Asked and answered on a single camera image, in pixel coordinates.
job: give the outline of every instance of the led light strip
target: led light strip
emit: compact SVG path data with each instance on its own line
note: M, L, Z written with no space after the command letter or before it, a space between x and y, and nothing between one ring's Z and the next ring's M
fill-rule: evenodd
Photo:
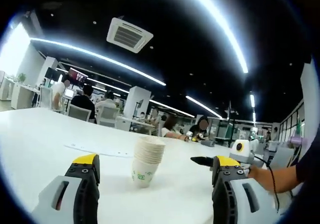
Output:
M255 99L254 95L250 95L250 100L251 100L251 107L254 108L256 106L255 104Z
M65 72L65 73L68 73L67 70L63 70L63 69L60 69L60 68L56 68L55 70L60 70L60 71L63 71L63 72Z
M123 89L120 89L120 88L118 88L118 87L115 87L115 86L112 86L112 85L108 85L108 84L103 83L103 82L100 82L100 81L98 81L98 80L94 80L94 79L91 79L91 78L87 78L87 80L91 80L91 81L94 81L94 82L96 82L96 83L99 83L99 84L108 86L108 87L110 87L110 88L114 88L114 89L116 89L116 90L120 90L120 91L125 92L125 93L127 93L127 94L129 93L129 91L127 91L127 90L123 90Z
M88 77L88 75L86 75L86 74L84 74L84 73L80 72L79 70L76 70L76 69L74 69L74 68L70 68L70 69L71 69L71 70L74 70L74 71L76 71L76 72L78 72L79 74L82 74L82 75L84 75L84 76Z
M50 40L44 40L44 39L38 39L38 38L30 38L30 40L33 40L33 41L40 41L40 42L45 42L45 43L50 43L50 44L55 44L55 45L60 45L60 46L64 46L66 48L70 48L70 49L73 49L73 50L77 50L77 51L80 51L80 52L83 52L83 53L86 53L88 55L92 55L92 56L95 56L99 59L103 59L103 60L106 60L110 63L113 63L113 64L116 64L116 65L119 65L123 68L126 68L127 70L131 70L139 75L142 75L150 80L153 80L155 82L157 82L158 84L161 84L163 86L165 86L166 84L160 80L157 80L156 78L150 76L150 75L147 75L146 73L144 72L141 72L139 70L136 70L135 68L132 68L128 65L125 65L119 61L116 61L116 60L113 60L113 59L110 59L108 57L105 57L105 56L102 56L102 55L99 55L99 54L96 54L96 53L93 53L91 51L88 51L88 50L84 50L84 49L81 49L81 48L78 48L78 47L75 47L75 46L72 46L72 45L67 45L67 44L64 44L64 43L59 43L59 42L55 42L55 41L50 41Z
M240 62L240 65L242 67L242 70L244 73L248 73L247 63L245 61L244 55L240 49L240 46L233 35L232 31L230 30L227 21L222 16L218 8L214 5L212 0L198 0L201 5L206 8L206 10L214 17L216 22L220 25L220 27L223 29L224 33L226 34L227 38L229 39L235 54Z
M104 92L107 92L106 90L104 90L104 89L101 89L101 88L99 88L99 87L96 87L96 86L92 86L92 88L94 88L94 89L97 89L97 90L101 90L101 91L104 91Z
M197 105L200 105L202 108L208 110L210 113L212 113L213 115L219 117L220 119L223 119L222 116L220 116L219 114L217 114L215 111L213 111L212 109L208 108L207 106L205 106L204 104L200 103L199 101L195 100L194 98L191 98L190 96L186 96L186 98L188 100L191 100L192 102L196 103Z
M190 115L190 114L185 113L185 112L183 112L183 111L181 111L181 110L177 110L177 109L175 109L175 108L173 108L173 107L170 107L170 106L168 106L168 105L165 105L165 104L163 104L163 103L160 103L160 102L157 102L157 101L154 101L154 100L149 100L149 101L152 102L152 103L155 103L155 104L157 104L157 105L164 106L164 107L166 107L166 108L168 108L168 109L177 111L177 112L179 112L179 113L181 113L181 114L184 114L184 115L186 115L186 116L189 116L189 117L192 117L192 118L195 117L194 115Z

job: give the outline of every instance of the black shirt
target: black shirt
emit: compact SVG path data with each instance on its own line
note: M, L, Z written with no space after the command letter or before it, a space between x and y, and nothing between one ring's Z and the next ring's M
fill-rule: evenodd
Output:
M71 100L71 104L83 109L91 110L89 119L95 118L95 111L96 111L95 104L92 103L92 101L89 99L88 96L85 96L85 95L74 96L74 98Z
M318 223L320 206L320 141L317 138L297 163L296 176L303 185L294 197L288 211L278 222L287 223Z
M193 126L190 128L189 131L191 131L191 132L193 133L192 137L197 136L199 133L203 134L204 136L207 136L207 134L206 134L206 133L207 133L207 132L206 132L207 130L201 130L198 125L193 125Z

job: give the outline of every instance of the computer monitor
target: computer monitor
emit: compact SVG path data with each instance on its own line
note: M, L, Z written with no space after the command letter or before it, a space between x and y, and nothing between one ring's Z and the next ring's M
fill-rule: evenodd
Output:
M64 95L68 96L68 97L73 97L74 96L74 91L73 90L70 90L70 89L66 89L64 91Z

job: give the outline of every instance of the television screen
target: television screen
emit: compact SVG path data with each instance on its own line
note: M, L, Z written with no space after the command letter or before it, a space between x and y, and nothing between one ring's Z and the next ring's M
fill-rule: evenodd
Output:
M86 78L88 77L88 75L85 75L84 73L81 73L80 71L75 70L74 68L70 68L68 74L71 76L73 82L76 83L84 83Z

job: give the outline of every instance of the hand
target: hand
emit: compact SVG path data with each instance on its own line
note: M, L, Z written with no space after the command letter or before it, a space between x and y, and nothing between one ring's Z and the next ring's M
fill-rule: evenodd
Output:
M250 172L249 172L248 178L255 179L257 174L258 174L258 172L259 172L259 168L258 167L256 167L255 165L250 166Z

